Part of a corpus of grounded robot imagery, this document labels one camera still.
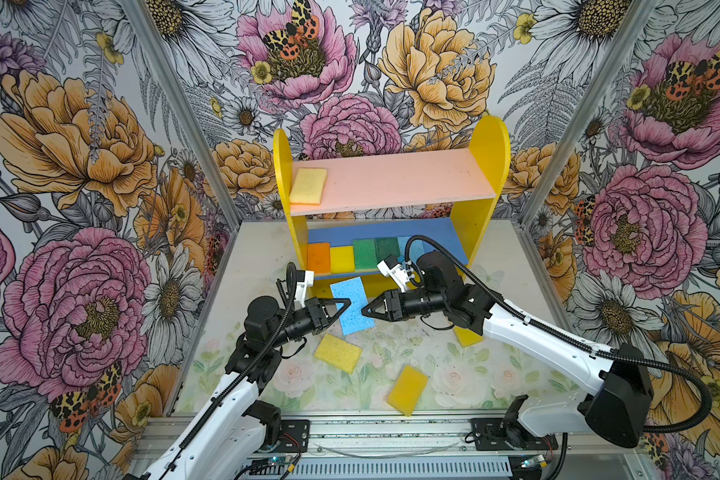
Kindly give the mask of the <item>blue porous sponge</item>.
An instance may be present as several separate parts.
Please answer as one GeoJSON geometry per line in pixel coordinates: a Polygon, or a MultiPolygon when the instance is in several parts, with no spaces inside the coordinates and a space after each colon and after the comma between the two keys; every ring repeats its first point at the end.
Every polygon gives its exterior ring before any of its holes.
{"type": "Polygon", "coordinates": [[[340,315],[340,325],[344,336],[371,329],[375,326],[373,318],[362,314],[362,308],[368,304],[364,284],[360,277],[354,277],[331,285],[335,299],[350,300],[349,307],[340,315]]]}

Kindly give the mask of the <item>bright yellow sponge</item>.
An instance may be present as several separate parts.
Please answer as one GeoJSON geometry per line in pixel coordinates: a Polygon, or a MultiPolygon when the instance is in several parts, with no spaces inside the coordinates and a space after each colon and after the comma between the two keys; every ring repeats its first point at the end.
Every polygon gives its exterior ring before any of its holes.
{"type": "Polygon", "coordinates": [[[356,270],[354,248],[351,245],[331,247],[329,254],[332,274],[346,274],[356,270]]]}

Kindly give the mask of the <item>light green sponge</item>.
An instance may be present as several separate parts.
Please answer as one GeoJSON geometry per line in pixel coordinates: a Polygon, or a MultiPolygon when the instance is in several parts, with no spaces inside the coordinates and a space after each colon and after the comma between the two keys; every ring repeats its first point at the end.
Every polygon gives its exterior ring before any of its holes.
{"type": "Polygon", "coordinates": [[[352,243],[356,271],[370,271],[377,268],[375,241],[356,239],[352,243]]]}

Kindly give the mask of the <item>orange sponge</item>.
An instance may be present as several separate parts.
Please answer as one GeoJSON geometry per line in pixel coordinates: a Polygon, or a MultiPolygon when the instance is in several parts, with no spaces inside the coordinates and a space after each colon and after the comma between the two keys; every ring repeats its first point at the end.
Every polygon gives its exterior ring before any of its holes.
{"type": "Polygon", "coordinates": [[[331,246],[329,243],[310,243],[307,245],[307,269],[316,276],[331,273],[331,246]]]}

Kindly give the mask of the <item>dark green sponge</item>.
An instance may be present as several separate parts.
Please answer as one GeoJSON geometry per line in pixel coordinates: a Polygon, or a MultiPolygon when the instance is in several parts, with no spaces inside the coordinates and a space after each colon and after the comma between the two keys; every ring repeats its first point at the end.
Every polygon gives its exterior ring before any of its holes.
{"type": "Polygon", "coordinates": [[[400,246],[397,237],[380,237],[374,240],[376,263],[392,256],[395,261],[400,258],[400,246]]]}

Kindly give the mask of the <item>light blue sponge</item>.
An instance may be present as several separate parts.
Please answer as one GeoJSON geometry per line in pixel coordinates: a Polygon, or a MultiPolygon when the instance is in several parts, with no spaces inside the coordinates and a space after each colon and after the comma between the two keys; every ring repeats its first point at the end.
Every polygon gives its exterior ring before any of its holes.
{"type": "MultiPolygon", "coordinates": [[[[399,255],[398,255],[398,261],[400,263],[403,263],[405,261],[405,251],[406,251],[406,245],[409,241],[409,236],[399,236],[397,238],[398,247],[399,247],[399,255]]],[[[425,254],[425,246],[426,244],[421,241],[415,241],[412,243],[410,249],[409,249],[409,255],[407,258],[415,263],[422,255],[425,254]]]]}

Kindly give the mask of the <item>pale yellow sponge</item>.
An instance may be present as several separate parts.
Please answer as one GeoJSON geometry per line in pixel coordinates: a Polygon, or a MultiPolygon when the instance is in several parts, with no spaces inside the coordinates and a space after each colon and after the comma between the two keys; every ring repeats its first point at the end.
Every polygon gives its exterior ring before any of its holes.
{"type": "Polygon", "coordinates": [[[289,194],[290,203],[298,205],[319,205],[322,200],[327,176],[327,169],[299,169],[289,194]]]}

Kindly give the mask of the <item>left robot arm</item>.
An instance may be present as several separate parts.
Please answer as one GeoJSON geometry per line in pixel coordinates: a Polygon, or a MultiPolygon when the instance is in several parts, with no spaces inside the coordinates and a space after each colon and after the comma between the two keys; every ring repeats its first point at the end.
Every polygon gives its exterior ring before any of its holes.
{"type": "Polygon", "coordinates": [[[347,298],[310,298],[296,310],[271,296],[247,308],[243,334],[214,393],[141,479],[230,479],[248,457],[279,441],[281,410],[260,399],[283,359],[281,347],[318,334],[352,305],[347,298]]]}

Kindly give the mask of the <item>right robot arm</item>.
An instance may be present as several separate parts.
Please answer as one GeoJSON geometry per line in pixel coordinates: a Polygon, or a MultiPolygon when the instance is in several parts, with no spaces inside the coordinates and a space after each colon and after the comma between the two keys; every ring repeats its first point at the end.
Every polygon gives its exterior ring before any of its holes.
{"type": "Polygon", "coordinates": [[[574,393],[517,396],[502,421],[514,443],[526,437],[592,433],[633,448],[643,435],[652,401],[640,351],[625,345],[624,362],[609,359],[609,346],[574,336],[542,321],[487,287],[467,283],[457,263],[434,251],[420,257],[418,287],[387,290],[363,307],[366,317],[386,322],[443,314],[454,326],[512,346],[572,380],[574,393]]]}

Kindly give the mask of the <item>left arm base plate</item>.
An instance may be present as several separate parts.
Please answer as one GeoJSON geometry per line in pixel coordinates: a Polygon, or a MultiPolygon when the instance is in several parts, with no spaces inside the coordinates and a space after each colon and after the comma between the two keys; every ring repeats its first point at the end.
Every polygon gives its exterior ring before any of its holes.
{"type": "Polygon", "coordinates": [[[261,454],[306,453],[309,445],[311,422],[309,420],[284,419],[265,426],[261,454]]]}

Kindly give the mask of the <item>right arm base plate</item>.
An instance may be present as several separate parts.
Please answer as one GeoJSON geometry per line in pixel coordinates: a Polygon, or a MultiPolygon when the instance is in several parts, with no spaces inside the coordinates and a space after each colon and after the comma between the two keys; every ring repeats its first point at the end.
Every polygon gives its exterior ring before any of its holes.
{"type": "Polygon", "coordinates": [[[556,451],[554,435],[534,437],[517,422],[500,418],[478,417],[470,420],[470,431],[464,441],[477,451],[556,451]]]}

